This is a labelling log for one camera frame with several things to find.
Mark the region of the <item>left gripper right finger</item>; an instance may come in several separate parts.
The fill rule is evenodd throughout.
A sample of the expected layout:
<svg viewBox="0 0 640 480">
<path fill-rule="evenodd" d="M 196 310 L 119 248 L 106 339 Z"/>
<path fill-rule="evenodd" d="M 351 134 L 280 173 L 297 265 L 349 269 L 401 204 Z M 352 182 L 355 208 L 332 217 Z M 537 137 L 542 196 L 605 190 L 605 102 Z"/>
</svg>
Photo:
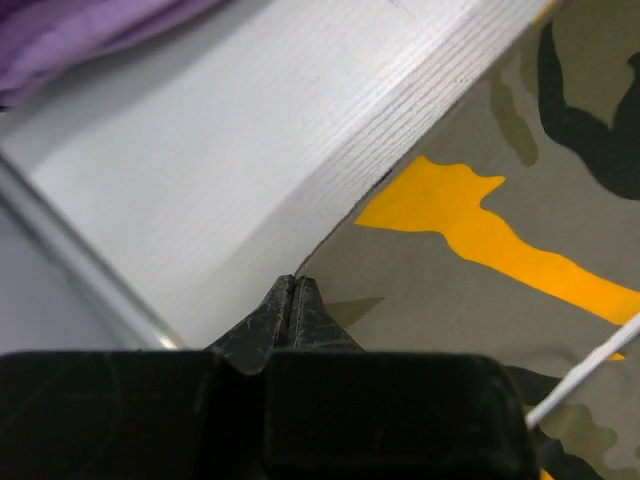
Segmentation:
<svg viewBox="0 0 640 480">
<path fill-rule="evenodd" d="M 536 479 L 519 395 L 475 354 L 360 349 L 300 278 L 264 371 L 271 479 Z"/>
</svg>

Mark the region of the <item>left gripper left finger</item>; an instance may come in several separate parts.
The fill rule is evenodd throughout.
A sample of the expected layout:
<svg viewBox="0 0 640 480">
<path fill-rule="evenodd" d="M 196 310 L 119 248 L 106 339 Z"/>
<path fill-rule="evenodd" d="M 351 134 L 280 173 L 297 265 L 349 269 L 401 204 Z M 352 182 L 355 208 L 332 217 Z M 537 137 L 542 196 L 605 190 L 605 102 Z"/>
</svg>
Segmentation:
<svg viewBox="0 0 640 480">
<path fill-rule="evenodd" d="M 257 452 L 263 369 L 291 311 L 279 277 L 202 350 L 23 351 L 1 358 L 5 479 L 215 479 Z"/>
</svg>

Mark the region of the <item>camouflage cargo trousers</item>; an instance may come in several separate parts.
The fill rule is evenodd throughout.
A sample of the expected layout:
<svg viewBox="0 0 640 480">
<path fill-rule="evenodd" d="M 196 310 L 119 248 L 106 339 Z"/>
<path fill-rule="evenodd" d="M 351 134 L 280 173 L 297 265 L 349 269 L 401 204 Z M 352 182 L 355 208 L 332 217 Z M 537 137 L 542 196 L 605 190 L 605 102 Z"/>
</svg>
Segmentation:
<svg viewBox="0 0 640 480">
<path fill-rule="evenodd" d="M 536 406 L 639 311 L 638 3 L 557 3 L 301 272 L 362 347 L 491 356 Z"/>
</svg>

